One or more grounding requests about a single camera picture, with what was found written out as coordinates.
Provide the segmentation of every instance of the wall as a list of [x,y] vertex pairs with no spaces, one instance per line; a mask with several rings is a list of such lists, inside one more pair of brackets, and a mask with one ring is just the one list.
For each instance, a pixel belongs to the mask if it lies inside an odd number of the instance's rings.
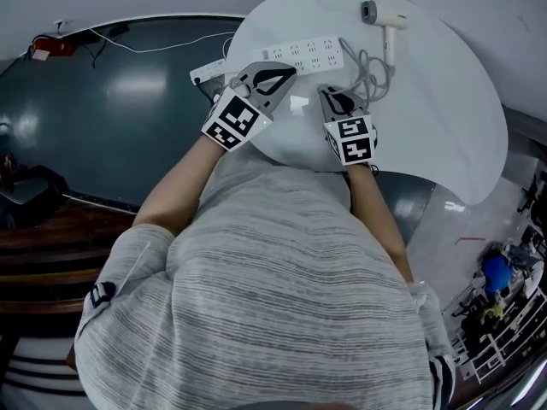
[[[71,30],[169,13],[248,14],[264,0],[0,0],[0,59],[16,56],[54,21]],[[502,101],[547,120],[547,0],[411,0],[452,26],[490,74]]]

